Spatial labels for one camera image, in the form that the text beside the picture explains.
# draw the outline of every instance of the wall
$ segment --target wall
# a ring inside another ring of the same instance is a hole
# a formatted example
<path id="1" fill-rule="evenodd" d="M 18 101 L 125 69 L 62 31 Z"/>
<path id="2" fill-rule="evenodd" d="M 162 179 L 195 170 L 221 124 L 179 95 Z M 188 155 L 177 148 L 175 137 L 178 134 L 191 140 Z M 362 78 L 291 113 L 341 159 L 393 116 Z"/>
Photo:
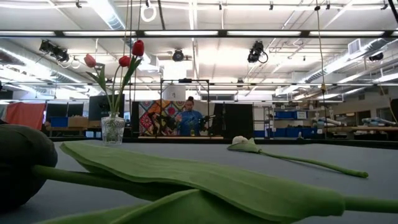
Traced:
<path id="1" fill-rule="evenodd" d="M 371 111 L 371 116 L 376 117 L 376 110 L 389 107 L 389 100 L 398 98 L 398 87 L 389 87 L 389 94 L 381 96 L 378 91 L 365 92 L 365 99 L 358 100 L 358 95 L 345 99 L 344 103 L 332 106 L 334 114 Z"/>

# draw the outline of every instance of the glass vase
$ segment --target glass vase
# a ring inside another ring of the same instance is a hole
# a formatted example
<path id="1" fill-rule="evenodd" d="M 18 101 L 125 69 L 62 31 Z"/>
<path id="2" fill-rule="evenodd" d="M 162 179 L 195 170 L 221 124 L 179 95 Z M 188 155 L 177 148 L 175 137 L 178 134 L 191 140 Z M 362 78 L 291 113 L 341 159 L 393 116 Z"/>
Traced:
<path id="1" fill-rule="evenodd" d="M 101 118 L 102 141 L 104 144 L 122 144 L 124 125 L 119 113 L 109 112 L 109 116 Z"/>

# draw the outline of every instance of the artificial tulip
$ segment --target artificial tulip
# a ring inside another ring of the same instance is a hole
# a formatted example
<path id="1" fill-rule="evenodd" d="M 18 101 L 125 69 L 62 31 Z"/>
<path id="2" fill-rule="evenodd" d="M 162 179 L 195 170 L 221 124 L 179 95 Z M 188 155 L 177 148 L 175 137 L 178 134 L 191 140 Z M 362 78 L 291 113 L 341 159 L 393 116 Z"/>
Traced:
<path id="1" fill-rule="evenodd" d="M 142 40 L 137 40 L 132 46 L 132 54 L 135 56 L 144 55 L 144 43 Z"/>
<path id="2" fill-rule="evenodd" d="M 91 56 L 90 54 L 86 54 L 85 62 L 86 62 L 86 65 L 87 65 L 89 68 L 94 68 L 95 65 L 97 64 L 97 62 L 95 61 L 95 59 L 93 58 L 93 56 Z"/>
<path id="3" fill-rule="evenodd" d="M 129 67 L 130 66 L 131 58 L 127 56 L 123 56 L 119 59 L 119 65 L 121 67 Z"/>

